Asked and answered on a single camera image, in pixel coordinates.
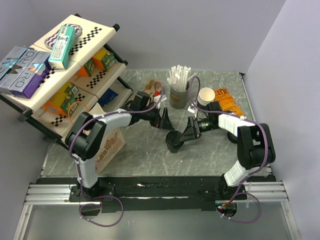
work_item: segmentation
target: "floor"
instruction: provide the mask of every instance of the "floor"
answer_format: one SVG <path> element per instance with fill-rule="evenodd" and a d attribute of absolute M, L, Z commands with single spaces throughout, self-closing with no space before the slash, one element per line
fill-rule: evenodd
<path fill-rule="evenodd" d="M 260 220 L 241 224 L 221 219 L 215 211 L 161 210 L 125 211 L 119 224 L 99 227 L 79 219 L 76 205 L 35 205 L 32 208 L 24 240 L 290 240 L 284 212 L 280 202 L 262 203 Z M 257 216 L 256 204 L 246 208 L 238 204 L 234 216 L 238 220 L 251 220 Z M 116 213 L 101 213 L 94 221 L 114 223 Z"/>
<path fill-rule="evenodd" d="M 202 87 L 213 89 L 226 87 L 237 101 L 244 114 L 252 119 L 251 108 L 246 97 L 241 76 L 238 72 L 196 71 Z M 167 71 L 127 70 L 121 77 L 133 88 L 133 92 L 143 90 L 149 79 L 158 79 L 164 83 L 169 95 Z M 197 83 L 192 87 L 197 91 Z M 173 127 L 183 132 L 187 118 L 192 114 L 188 106 L 175 110 L 165 101 L 162 107 L 168 107 Z M 227 139 L 225 130 L 205 132 L 200 139 L 186 142 L 178 153 L 170 153 L 165 143 L 166 130 L 153 128 L 149 122 L 140 121 L 122 130 L 126 144 L 100 173 L 100 176 L 221 176 L 237 160 L 237 146 Z M 77 176 L 74 161 L 67 150 L 59 145 L 50 146 L 44 176 Z M 263 169 L 257 175 L 266 176 Z"/>

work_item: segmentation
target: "white wall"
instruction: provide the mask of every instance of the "white wall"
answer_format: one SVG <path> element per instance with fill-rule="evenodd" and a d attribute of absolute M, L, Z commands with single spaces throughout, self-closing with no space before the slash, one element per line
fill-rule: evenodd
<path fill-rule="evenodd" d="M 70 14 L 120 31 L 111 47 L 130 69 L 245 73 L 285 0 L 29 0 L 47 30 Z"/>
<path fill-rule="evenodd" d="M 245 85 L 270 126 L 272 165 L 303 239 L 320 238 L 320 2 L 287 0 L 254 58 Z"/>
<path fill-rule="evenodd" d="M 0 7 L 0 58 L 15 45 L 29 46 L 45 33 L 26 0 L 6 1 Z M 14 237 L 30 182 L 41 172 L 47 144 L 42 134 L 0 101 L 0 239 Z"/>

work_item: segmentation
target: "white straw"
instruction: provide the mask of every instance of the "white straw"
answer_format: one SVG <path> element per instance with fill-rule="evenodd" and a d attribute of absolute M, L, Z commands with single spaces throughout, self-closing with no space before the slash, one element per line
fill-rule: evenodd
<path fill-rule="evenodd" d="M 191 77 L 190 76 L 191 67 L 187 66 L 173 66 L 171 70 L 169 70 L 169 77 L 167 77 L 167 81 L 170 86 L 177 92 L 185 92 L 187 90 L 187 83 Z"/>

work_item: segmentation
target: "checkered pattern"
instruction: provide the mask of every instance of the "checkered pattern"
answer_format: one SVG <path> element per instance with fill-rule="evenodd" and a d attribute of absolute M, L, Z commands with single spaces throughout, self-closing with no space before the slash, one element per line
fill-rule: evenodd
<path fill-rule="evenodd" d="M 75 52 L 78 52 L 84 45 L 87 44 L 92 38 L 94 38 L 102 28 L 94 27 L 93 30 L 90 31 L 81 41 L 79 41 L 70 51 L 70 55 L 73 56 Z"/>
<path fill-rule="evenodd" d="M 75 97 L 76 101 L 82 102 L 82 100 L 85 98 L 86 96 L 82 95 L 81 93 L 78 93 L 78 96 Z"/>
<path fill-rule="evenodd" d="M 66 116 L 59 115 L 59 117 L 56 117 L 55 120 L 51 122 L 51 124 L 55 127 L 58 127 L 59 124 L 62 123 L 65 118 Z"/>
<path fill-rule="evenodd" d="M 54 68 L 51 68 L 51 70 L 46 75 L 45 79 L 49 79 L 53 74 L 55 74 L 56 70 Z"/>
<path fill-rule="evenodd" d="M 97 85 L 98 82 L 100 82 L 100 80 L 104 77 L 104 75 L 106 75 L 107 72 L 106 71 L 100 71 L 99 74 L 97 74 L 90 82 L 89 84 L 87 84 L 86 86 L 88 88 L 93 89 L 95 87 L 95 85 Z"/>

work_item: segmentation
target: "white paper cup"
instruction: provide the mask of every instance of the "white paper cup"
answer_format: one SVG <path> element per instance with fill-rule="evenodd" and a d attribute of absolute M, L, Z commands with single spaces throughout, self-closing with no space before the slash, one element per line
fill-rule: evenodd
<path fill-rule="evenodd" d="M 215 91 L 209 87 L 201 88 L 198 95 L 198 103 L 202 106 L 213 102 L 215 100 L 216 94 Z"/>

